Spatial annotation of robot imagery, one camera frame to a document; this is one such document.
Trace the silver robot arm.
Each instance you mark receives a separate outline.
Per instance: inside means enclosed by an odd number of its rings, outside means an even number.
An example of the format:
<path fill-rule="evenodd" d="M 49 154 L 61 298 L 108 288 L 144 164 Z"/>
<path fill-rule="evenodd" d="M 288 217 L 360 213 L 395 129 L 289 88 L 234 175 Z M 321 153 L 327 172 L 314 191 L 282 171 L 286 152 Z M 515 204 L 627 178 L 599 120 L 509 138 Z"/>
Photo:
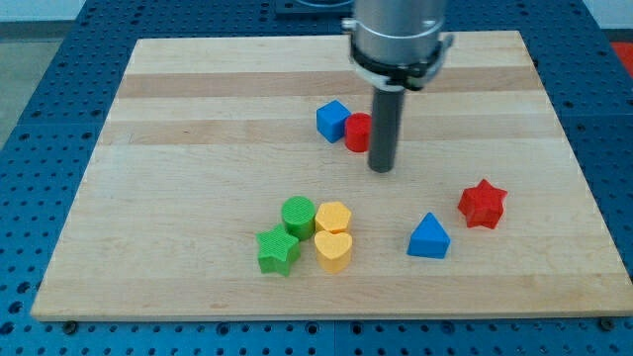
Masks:
<path fill-rule="evenodd" d="M 440 37 L 446 7 L 446 0 L 356 0 L 341 21 L 356 73 L 383 91 L 423 89 L 453 42 Z"/>

